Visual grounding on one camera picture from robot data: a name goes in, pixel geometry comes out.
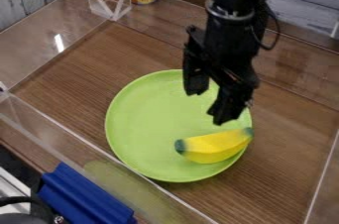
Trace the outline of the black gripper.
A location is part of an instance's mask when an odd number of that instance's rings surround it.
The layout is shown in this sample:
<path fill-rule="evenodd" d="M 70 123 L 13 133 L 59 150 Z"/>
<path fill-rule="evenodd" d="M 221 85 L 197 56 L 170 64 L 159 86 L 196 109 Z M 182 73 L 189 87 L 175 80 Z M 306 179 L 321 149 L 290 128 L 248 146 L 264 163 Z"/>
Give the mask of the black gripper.
<path fill-rule="evenodd" d="M 206 10 L 206 28 L 187 28 L 183 82 L 186 93 L 201 95 L 209 90 L 210 80 L 216 81 L 220 92 L 209 114 L 214 124 L 222 126 L 241 117 L 260 86 L 253 61 L 264 49 L 269 9 L 266 3 L 260 3 L 237 15 L 209 1 Z"/>

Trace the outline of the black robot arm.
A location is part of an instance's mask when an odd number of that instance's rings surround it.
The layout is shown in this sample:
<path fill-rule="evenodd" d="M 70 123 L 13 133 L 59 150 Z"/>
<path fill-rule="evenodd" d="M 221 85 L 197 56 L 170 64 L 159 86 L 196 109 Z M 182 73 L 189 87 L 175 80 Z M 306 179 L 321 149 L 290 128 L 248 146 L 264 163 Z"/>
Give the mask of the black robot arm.
<path fill-rule="evenodd" d="M 209 114 L 222 125 L 241 117 L 253 101 L 260 86 L 254 58 L 276 47 L 264 42 L 264 34 L 277 17 L 268 0 L 208 0 L 206 11 L 208 26 L 187 27 L 183 82 L 190 95 L 204 94 L 212 82 L 220 85 Z"/>

